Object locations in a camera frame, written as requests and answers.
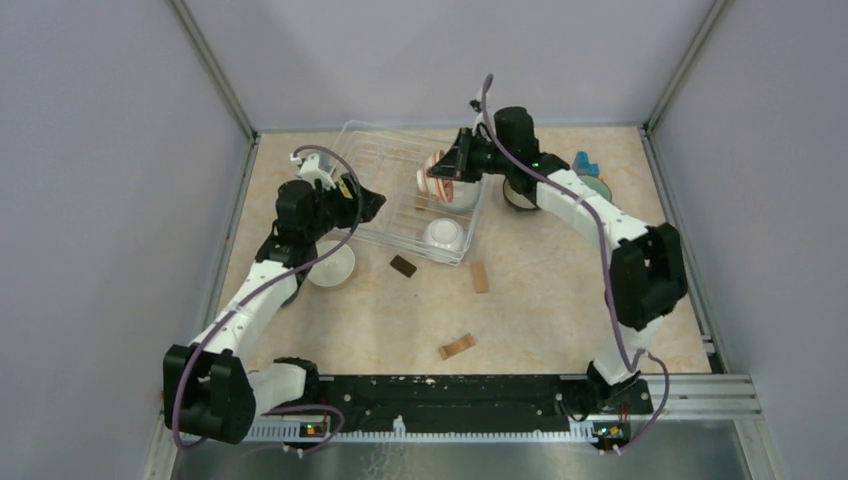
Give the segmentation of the white bowl orange pattern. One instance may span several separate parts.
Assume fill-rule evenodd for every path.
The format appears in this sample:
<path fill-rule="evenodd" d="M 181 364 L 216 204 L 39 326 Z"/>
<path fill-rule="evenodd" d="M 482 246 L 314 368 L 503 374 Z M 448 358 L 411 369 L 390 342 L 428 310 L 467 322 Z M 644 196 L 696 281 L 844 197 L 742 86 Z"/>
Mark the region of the white bowl orange pattern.
<path fill-rule="evenodd" d="M 443 150 L 432 154 L 424 166 L 416 171 L 415 180 L 418 191 L 432 200 L 442 203 L 452 203 L 454 200 L 454 188 L 451 180 L 437 178 L 430 174 L 430 170 L 444 156 Z"/>

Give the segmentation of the plain white bowl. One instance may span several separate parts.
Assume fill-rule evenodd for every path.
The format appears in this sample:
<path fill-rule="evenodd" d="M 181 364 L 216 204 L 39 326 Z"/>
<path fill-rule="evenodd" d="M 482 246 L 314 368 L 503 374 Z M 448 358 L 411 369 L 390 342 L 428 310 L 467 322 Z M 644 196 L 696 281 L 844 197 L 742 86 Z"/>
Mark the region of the plain white bowl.
<path fill-rule="evenodd" d="M 482 190 L 482 182 L 465 183 L 452 182 L 452 200 L 445 202 L 443 208 L 455 214 L 461 214 L 473 210 L 479 201 Z"/>

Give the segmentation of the dark blue bowl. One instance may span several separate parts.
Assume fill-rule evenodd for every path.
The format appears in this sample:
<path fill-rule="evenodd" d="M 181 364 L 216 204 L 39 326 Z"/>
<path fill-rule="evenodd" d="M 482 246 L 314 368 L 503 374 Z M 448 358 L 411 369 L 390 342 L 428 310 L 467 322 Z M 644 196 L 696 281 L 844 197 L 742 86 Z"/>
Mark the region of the dark blue bowl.
<path fill-rule="evenodd" d="M 502 196 L 507 205 L 516 212 L 530 213 L 540 210 L 537 205 L 528 200 L 524 195 L 514 190 L 508 178 L 503 180 Z"/>

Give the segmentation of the white bowl front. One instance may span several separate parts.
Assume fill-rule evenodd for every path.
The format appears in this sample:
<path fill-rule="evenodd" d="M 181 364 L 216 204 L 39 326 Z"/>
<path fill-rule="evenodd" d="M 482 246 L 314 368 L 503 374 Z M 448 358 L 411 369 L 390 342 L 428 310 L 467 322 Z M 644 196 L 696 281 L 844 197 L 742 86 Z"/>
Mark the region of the white bowl front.
<path fill-rule="evenodd" d="M 464 248 L 466 232 L 451 218 L 437 218 L 425 227 L 421 239 L 430 247 L 459 252 Z"/>

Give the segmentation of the beige ceramic mug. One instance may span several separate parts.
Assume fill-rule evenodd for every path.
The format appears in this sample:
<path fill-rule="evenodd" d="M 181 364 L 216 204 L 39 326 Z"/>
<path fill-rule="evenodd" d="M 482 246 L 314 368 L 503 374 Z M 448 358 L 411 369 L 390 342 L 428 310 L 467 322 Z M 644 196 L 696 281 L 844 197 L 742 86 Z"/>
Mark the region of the beige ceramic mug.
<path fill-rule="evenodd" d="M 307 279 L 318 287 L 338 287 L 350 278 L 355 265 L 356 258 L 352 248 L 344 244 L 332 255 L 316 263 L 308 273 Z"/>

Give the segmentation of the celadon green bowl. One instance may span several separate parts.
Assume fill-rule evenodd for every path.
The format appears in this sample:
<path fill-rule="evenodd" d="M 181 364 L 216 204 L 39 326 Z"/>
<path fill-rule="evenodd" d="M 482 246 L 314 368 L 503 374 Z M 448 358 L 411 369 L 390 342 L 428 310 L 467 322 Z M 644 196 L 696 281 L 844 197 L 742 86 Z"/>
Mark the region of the celadon green bowl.
<path fill-rule="evenodd" d="M 578 179 L 584 185 L 583 191 L 579 193 L 580 198 L 600 196 L 608 203 L 613 202 L 610 187 L 599 177 L 592 175 L 579 175 Z"/>

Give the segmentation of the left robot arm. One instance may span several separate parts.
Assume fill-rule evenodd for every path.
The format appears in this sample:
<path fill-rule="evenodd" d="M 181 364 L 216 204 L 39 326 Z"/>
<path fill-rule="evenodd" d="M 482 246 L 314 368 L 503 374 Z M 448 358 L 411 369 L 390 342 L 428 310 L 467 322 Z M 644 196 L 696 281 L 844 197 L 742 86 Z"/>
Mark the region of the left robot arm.
<path fill-rule="evenodd" d="M 349 174 L 330 188 L 305 180 L 279 187 L 270 233 L 237 293 L 190 344 L 171 346 L 163 358 L 164 421 L 178 447 L 187 435 L 238 444 L 257 417 L 277 407 L 302 414 L 317 407 L 313 362 L 283 357 L 249 372 L 244 361 L 277 311 L 297 297 L 320 257 L 318 242 L 335 229 L 354 232 L 385 202 Z"/>

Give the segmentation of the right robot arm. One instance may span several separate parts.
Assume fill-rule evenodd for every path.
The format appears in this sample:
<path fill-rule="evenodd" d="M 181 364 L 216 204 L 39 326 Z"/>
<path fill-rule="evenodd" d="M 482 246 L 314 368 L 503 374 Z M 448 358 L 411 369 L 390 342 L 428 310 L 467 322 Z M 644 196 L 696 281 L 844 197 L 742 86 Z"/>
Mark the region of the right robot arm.
<path fill-rule="evenodd" d="M 573 401 L 582 415 L 614 411 L 637 381 L 658 327 L 688 293 L 678 230 L 625 213 L 566 161 L 542 151 L 524 107 L 494 114 L 480 109 L 475 126 L 460 129 L 446 151 L 432 155 L 416 182 L 421 192 L 449 201 L 459 184 L 486 175 L 503 176 L 520 197 L 598 246 L 613 340 L 589 363 L 584 383 L 559 404 L 566 410 Z"/>

